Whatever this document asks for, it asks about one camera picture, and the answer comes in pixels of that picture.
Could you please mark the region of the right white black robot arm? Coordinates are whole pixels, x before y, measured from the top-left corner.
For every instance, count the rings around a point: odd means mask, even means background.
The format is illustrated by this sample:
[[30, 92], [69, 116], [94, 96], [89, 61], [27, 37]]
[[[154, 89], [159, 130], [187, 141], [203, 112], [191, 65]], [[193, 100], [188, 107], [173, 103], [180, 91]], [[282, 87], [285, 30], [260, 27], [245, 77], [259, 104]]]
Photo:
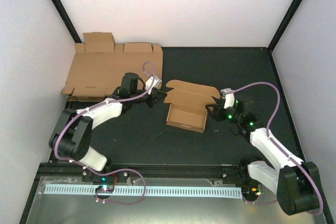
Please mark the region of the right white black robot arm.
[[247, 159], [241, 162], [238, 176], [243, 183], [256, 180], [266, 186], [289, 216], [301, 212], [322, 213], [320, 175], [313, 162], [304, 162], [287, 150], [255, 114], [247, 112], [243, 101], [235, 101], [229, 107], [220, 102], [209, 104], [206, 110], [217, 122], [227, 120], [235, 124], [237, 134], [266, 158], [265, 161]]

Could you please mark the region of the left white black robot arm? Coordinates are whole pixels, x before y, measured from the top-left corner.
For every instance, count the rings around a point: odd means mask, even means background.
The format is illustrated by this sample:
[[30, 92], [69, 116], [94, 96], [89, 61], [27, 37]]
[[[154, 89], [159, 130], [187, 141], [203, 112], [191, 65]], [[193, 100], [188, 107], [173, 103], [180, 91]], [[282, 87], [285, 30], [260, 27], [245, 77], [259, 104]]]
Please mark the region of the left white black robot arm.
[[135, 105], [145, 103], [152, 108], [166, 97], [166, 93], [160, 90], [161, 83], [157, 76], [149, 76], [144, 82], [138, 74], [126, 73], [121, 85], [102, 102], [85, 109], [63, 110], [49, 139], [49, 147], [58, 159], [79, 163], [92, 169], [100, 181], [108, 181], [113, 169], [110, 161], [91, 147], [93, 129], [121, 116]]

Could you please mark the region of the brown cardboard box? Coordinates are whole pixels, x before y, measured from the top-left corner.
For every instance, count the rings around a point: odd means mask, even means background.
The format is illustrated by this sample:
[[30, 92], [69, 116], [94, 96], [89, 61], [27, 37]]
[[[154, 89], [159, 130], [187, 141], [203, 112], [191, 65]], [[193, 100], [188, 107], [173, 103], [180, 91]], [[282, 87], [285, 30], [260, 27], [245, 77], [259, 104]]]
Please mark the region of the brown cardboard box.
[[166, 118], [168, 126], [203, 133], [207, 120], [207, 105], [215, 104], [219, 91], [211, 86], [194, 84], [181, 80], [170, 80], [170, 89], [164, 103], [170, 105]]

